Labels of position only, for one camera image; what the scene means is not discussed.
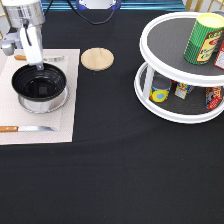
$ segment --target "table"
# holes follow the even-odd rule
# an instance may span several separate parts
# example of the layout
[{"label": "table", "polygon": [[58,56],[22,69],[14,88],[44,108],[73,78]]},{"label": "table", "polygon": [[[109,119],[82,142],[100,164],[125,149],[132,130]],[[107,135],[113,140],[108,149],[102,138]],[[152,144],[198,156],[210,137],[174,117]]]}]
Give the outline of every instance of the table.
[{"label": "table", "polygon": [[[110,12],[82,12],[102,21]],[[224,114],[180,124],[148,111],[133,82],[139,40],[163,11],[117,11],[104,26],[50,11],[43,47],[104,47],[114,64],[80,63],[73,142],[0,147],[0,223],[222,224]]]}]

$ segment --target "wooden handle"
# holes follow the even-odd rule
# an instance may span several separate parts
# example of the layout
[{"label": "wooden handle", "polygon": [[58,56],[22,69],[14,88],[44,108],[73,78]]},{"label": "wooden handle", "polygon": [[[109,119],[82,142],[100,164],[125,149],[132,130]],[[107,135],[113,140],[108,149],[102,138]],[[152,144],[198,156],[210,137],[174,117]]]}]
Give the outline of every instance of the wooden handle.
[{"label": "wooden handle", "polygon": [[23,61],[26,61],[26,56],[24,55],[15,55],[14,58],[16,60],[23,60]]},{"label": "wooden handle", "polygon": [[17,132],[18,129],[17,126],[0,126],[0,132]]}]

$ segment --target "cork coaster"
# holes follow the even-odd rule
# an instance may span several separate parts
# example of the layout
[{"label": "cork coaster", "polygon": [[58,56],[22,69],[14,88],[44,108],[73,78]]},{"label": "cork coaster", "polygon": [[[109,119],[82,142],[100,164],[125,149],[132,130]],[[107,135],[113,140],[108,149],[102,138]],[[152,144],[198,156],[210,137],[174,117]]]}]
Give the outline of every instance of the cork coaster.
[{"label": "cork coaster", "polygon": [[104,48],[91,48],[81,56],[83,66],[90,70],[100,71],[109,68],[114,62],[113,54]]}]

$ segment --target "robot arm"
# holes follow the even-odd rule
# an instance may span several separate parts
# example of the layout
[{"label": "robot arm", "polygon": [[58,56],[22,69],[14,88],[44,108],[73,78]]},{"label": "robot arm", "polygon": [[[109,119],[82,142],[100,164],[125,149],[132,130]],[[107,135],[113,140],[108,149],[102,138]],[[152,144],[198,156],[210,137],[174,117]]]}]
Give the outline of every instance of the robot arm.
[{"label": "robot arm", "polygon": [[23,48],[29,65],[44,69],[41,25],[45,18],[40,0],[2,0],[2,4],[11,26],[17,29],[4,36],[4,53],[10,56],[15,48]]}]

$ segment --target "jar label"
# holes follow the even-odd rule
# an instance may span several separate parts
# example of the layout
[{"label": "jar label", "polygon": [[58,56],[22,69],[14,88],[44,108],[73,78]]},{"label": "jar label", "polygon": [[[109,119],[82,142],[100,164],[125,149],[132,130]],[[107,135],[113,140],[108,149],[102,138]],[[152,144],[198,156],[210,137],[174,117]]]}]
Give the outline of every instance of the jar label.
[{"label": "jar label", "polygon": [[222,30],[214,31],[206,35],[196,59],[197,62],[206,62],[209,60],[221,35]]}]

